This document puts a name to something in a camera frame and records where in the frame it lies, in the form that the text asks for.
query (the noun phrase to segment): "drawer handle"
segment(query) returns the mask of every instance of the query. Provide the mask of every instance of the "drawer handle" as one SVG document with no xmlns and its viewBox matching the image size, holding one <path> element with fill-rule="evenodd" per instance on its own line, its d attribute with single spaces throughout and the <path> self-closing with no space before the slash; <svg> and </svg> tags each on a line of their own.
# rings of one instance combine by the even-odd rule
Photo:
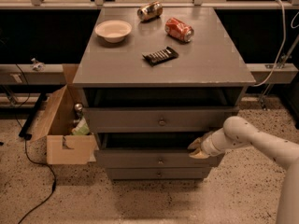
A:
<svg viewBox="0 0 299 224">
<path fill-rule="evenodd" d="M 160 125 L 160 126 L 165 126 L 165 125 L 166 125 L 166 121 L 165 121 L 165 119 L 160 118 L 160 119 L 159 119 L 159 125 Z"/>
</svg>

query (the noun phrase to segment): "white bowl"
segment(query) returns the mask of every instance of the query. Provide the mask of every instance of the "white bowl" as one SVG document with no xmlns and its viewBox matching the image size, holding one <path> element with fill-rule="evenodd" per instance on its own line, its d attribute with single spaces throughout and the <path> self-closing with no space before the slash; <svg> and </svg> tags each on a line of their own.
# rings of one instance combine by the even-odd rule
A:
<svg viewBox="0 0 299 224">
<path fill-rule="evenodd" d="M 121 42 L 132 31 L 132 26 L 126 21 L 104 21 L 95 27 L 97 35 L 107 42 Z"/>
</svg>

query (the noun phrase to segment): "granite tile floor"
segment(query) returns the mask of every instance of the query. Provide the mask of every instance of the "granite tile floor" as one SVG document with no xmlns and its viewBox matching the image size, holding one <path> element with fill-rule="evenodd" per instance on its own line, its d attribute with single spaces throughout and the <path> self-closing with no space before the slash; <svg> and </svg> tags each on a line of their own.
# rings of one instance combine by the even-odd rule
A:
<svg viewBox="0 0 299 224">
<path fill-rule="evenodd" d="M 277 97 L 263 111 L 255 98 L 244 98 L 239 116 L 259 129 L 299 144 L 294 120 Z M 0 118 L 0 223 L 18 221 L 49 194 L 48 168 L 29 162 L 20 126 Z M 34 161 L 45 161 L 41 139 L 27 144 Z M 285 171 L 253 147 L 229 151 L 204 180 L 110 181 L 103 168 L 55 165 L 57 188 L 23 223 L 275 223 Z"/>
</svg>

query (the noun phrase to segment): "red soda can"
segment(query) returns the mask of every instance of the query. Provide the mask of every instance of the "red soda can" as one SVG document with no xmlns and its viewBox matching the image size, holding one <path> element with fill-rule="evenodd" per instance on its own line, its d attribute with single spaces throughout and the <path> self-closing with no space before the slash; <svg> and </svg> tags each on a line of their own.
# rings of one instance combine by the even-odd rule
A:
<svg viewBox="0 0 299 224">
<path fill-rule="evenodd" d="M 190 25 L 175 18 L 166 22 L 165 30 L 169 35 L 183 42 L 190 42 L 194 35 L 194 30 Z"/>
</svg>

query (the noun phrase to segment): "white cable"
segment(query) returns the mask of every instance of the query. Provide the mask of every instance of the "white cable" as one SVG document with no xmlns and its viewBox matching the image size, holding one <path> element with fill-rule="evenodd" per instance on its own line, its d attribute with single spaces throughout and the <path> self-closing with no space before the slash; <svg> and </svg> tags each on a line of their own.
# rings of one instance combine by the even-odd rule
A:
<svg viewBox="0 0 299 224">
<path fill-rule="evenodd" d="M 262 86 L 272 76 L 272 74 L 273 74 L 273 72 L 274 72 L 274 70 L 275 70 L 275 68 L 277 67 L 277 64 L 278 64 L 279 55 L 280 55 L 280 53 L 281 53 L 281 51 L 282 51 L 282 49 L 284 47 L 284 43 L 286 42 L 286 18 L 285 18 L 286 16 L 285 16 L 285 9 L 284 9 L 284 6 L 283 6 L 281 0 L 276 0 L 276 2 L 278 2 L 281 5 L 282 24 L 283 24 L 283 40 L 282 40 L 282 43 L 281 43 L 278 55 L 277 55 L 277 57 L 276 57 L 276 59 L 274 61 L 273 67 L 272 67 L 271 72 L 269 73 L 268 77 L 264 81 L 262 81 L 261 83 L 253 85 L 253 87 Z"/>
<path fill-rule="evenodd" d="M 293 19 L 292 19 L 292 22 L 291 22 L 291 28 L 292 28 L 292 29 L 295 29 L 295 28 L 299 27 L 299 24 L 296 25 L 296 26 L 293 26 L 293 22 L 294 22 L 295 19 L 297 18 L 298 14 L 299 14 L 299 11 L 297 12 L 297 14 L 296 14 L 296 15 L 293 17 Z"/>
</svg>

